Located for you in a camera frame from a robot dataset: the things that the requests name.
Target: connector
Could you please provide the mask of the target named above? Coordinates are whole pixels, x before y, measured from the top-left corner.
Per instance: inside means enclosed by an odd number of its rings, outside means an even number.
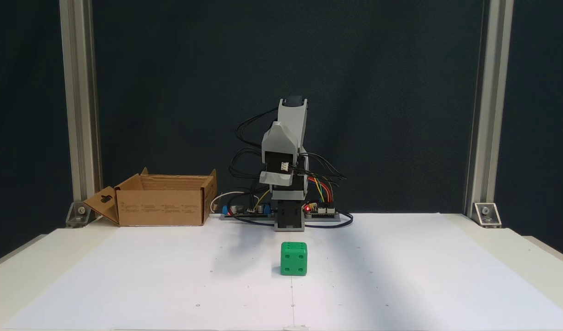
[[[329,202],[326,204],[327,214],[334,214],[334,202]]]

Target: red wire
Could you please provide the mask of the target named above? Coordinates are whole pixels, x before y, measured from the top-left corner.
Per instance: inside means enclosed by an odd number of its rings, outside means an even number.
[[[314,178],[308,177],[308,180],[309,180],[310,182],[313,182],[313,183],[316,184],[316,180],[315,180]],[[328,201],[328,202],[332,202],[332,201],[333,201],[333,197],[332,197],[332,195],[330,194],[330,191],[328,190],[328,186],[326,186],[326,184],[324,184],[323,182],[320,182],[320,181],[319,181],[319,183],[320,183],[320,186],[323,187],[324,191],[326,192],[326,196],[327,196],[328,199],[330,200],[330,201]]]

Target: cardboard box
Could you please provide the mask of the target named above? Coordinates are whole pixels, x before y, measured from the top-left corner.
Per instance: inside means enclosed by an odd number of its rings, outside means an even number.
[[[147,168],[85,201],[118,226],[201,226],[216,197],[210,176],[149,175]]]

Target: white table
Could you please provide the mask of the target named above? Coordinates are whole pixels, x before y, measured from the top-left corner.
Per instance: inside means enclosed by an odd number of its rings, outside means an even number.
[[[459,214],[446,217],[563,308],[563,261],[553,255],[557,252],[548,253],[545,245],[507,228],[480,228]],[[0,330],[14,314],[116,230],[116,226],[105,220],[86,228],[58,229],[0,264]]]

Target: metal bracket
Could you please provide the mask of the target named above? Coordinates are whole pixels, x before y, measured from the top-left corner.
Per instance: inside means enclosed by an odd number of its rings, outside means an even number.
[[[471,219],[482,228],[502,228],[495,203],[475,203]]]
[[[73,202],[65,220],[67,228],[83,228],[90,222],[96,219],[96,212],[94,212],[88,205],[83,202]]]

